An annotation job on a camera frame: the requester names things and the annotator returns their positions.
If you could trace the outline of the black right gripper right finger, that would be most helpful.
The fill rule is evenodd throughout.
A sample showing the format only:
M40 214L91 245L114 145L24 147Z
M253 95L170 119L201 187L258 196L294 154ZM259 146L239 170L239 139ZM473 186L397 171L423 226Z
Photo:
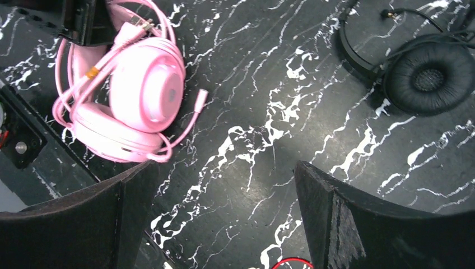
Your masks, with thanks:
M342 182L306 161L294 168L315 268L473 268L474 212L439 215Z

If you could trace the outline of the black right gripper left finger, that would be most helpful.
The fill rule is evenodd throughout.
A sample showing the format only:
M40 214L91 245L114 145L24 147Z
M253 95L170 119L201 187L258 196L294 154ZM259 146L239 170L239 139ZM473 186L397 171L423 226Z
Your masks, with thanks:
M133 268L159 173L146 162L20 212L2 212L1 267Z

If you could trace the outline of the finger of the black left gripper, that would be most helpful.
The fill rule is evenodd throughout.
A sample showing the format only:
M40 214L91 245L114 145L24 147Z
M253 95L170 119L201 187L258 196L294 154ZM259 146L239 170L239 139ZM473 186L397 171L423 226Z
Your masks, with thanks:
M5 0L1 6L16 7L31 25L83 47L110 45L117 34L107 1Z

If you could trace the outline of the black on-ear headphones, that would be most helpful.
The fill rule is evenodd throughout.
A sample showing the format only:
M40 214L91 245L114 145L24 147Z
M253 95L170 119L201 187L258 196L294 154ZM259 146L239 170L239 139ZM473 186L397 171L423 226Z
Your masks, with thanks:
M350 1L341 13L338 41L344 59L360 75L379 83L389 102L402 112L431 117L448 112L474 91L474 1L462 24L445 30L430 16L409 8L383 10L381 18L414 13L426 19L438 32L418 36L386 56L378 64L363 59L350 45L346 22L357 1Z

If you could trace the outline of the pink over-ear headphones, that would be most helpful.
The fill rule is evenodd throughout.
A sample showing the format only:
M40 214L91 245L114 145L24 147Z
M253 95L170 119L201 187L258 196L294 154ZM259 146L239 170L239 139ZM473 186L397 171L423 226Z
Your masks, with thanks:
M119 163L169 161L180 139L163 131L178 114L184 60L174 30L152 1L143 1L159 24L108 1L117 30L111 48L62 40L55 60L55 121L91 152Z

